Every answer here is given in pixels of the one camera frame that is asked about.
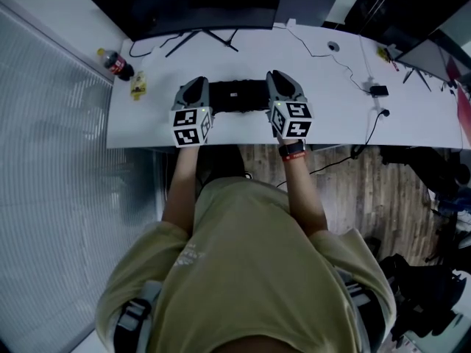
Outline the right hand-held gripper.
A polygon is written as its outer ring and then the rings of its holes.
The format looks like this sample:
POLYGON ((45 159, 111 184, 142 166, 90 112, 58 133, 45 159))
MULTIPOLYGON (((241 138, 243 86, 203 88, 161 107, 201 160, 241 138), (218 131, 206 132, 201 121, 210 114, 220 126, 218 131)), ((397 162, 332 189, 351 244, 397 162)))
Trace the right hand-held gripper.
POLYGON ((302 87, 288 74, 268 71, 268 119, 273 130, 283 139, 306 139, 314 113, 302 87))

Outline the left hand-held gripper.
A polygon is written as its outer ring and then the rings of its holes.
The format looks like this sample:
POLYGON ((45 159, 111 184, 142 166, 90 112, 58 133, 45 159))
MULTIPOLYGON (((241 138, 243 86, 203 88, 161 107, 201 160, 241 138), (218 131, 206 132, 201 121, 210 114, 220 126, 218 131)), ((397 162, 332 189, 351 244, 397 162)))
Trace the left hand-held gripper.
POLYGON ((169 117, 177 148, 207 143, 213 127, 213 110, 206 77, 192 79, 179 89, 169 117))

